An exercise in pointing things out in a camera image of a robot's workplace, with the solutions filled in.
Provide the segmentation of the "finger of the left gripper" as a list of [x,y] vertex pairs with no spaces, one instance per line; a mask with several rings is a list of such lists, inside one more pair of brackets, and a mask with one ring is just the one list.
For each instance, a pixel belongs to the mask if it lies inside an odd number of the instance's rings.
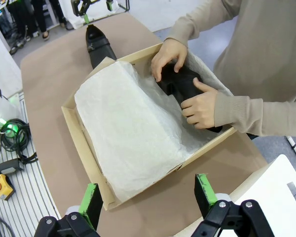
[[88,11],[90,5],[92,5],[93,3],[94,3],[93,0],[87,0],[86,6],[85,6],[85,23],[86,24],[89,24],[89,18],[88,18],[88,15],[87,15],[87,11]]
[[86,0],[73,0],[73,13],[75,16],[80,16],[86,23]]

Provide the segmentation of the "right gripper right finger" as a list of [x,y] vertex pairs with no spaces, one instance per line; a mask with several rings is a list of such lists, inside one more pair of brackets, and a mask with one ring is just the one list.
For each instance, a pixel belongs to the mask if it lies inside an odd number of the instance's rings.
[[194,195],[203,221],[194,237],[220,237],[224,230],[233,230],[237,237],[274,237],[259,203],[253,199],[240,205],[218,199],[206,174],[196,174]]

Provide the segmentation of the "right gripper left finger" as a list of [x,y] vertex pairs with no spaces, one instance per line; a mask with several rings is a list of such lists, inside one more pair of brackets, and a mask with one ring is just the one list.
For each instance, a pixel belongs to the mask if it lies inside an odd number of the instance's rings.
[[102,206],[99,186],[90,183],[78,211],[66,214],[60,220],[52,216],[42,217],[36,237],[100,237],[97,226]]

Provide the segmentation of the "black leather shoe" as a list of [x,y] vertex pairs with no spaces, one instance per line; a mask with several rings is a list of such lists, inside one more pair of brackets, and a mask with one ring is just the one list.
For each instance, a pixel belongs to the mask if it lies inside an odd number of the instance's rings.
[[105,34],[93,24],[88,25],[86,29],[86,46],[93,69],[106,57],[117,59]]
[[186,65],[183,65],[176,73],[174,71],[175,64],[174,62],[167,63],[162,68],[161,81],[157,82],[166,95],[173,95],[178,104],[181,105],[183,101],[206,92],[197,88],[193,83],[194,78],[203,82],[199,73]]

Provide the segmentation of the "person's right forearm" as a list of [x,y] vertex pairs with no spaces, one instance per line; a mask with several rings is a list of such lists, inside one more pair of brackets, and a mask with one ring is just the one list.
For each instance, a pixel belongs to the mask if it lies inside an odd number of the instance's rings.
[[192,12],[180,17],[171,28],[168,38],[187,46],[187,42],[239,14],[242,0],[203,0]]

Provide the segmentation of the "person's left forearm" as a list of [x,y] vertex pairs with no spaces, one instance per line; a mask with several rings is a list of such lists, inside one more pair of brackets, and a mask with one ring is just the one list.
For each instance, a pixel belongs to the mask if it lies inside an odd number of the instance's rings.
[[219,92],[214,122],[257,136],[296,136],[296,102],[264,102]]

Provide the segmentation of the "person's left hand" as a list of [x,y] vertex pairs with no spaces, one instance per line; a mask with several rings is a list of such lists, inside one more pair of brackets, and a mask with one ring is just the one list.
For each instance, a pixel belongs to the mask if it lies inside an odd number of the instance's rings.
[[202,93],[181,103],[182,115],[187,123],[193,124],[196,129],[215,127],[215,102],[218,91],[200,82],[197,78],[193,79],[193,84]]

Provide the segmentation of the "person's right hand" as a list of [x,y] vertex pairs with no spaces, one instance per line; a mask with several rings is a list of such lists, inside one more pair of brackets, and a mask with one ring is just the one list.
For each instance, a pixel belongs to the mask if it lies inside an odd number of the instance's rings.
[[156,82],[162,79],[162,68],[170,61],[176,59],[174,65],[174,72],[178,73],[184,65],[187,56],[187,47],[175,39],[166,39],[162,44],[159,52],[153,57],[151,61],[151,73]]

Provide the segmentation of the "person in dark trousers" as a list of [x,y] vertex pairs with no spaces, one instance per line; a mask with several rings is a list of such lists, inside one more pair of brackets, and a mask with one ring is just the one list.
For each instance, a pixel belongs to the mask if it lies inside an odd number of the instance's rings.
[[64,15],[63,15],[59,0],[49,0],[49,1],[50,1],[51,5],[52,5],[53,9],[56,12],[56,15],[58,17],[60,26],[64,28],[66,26],[67,22],[66,22],[66,19],[65,19]]
[[34,15],[44,40],[49,39],[49,31],[46,28],[46,22],[43,14],[43,0],[31,0],[34,9]]

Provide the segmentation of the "yellow emergency stop button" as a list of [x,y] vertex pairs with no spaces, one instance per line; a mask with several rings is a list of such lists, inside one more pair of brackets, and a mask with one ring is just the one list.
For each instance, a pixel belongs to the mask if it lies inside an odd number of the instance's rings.
[[9,178],[4,174],[0,174],[0,199],[9,200],[14,193],[15,189]]

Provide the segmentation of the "grey handheld controller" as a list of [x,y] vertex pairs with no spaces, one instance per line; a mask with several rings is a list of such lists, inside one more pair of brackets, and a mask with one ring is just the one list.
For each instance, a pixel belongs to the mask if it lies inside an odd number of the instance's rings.
[[16,171],[21,171],[23,169],[24,165],[18,158],[7,160],[5,162],[0,163],[0,174],[6,175],[14,173]]

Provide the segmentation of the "person in beige sweater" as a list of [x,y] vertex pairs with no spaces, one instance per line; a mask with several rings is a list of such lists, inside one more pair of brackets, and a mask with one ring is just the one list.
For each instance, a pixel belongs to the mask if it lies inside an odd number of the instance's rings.
[[215,75],[232,92],[296,102],[296,0],[242,0]]

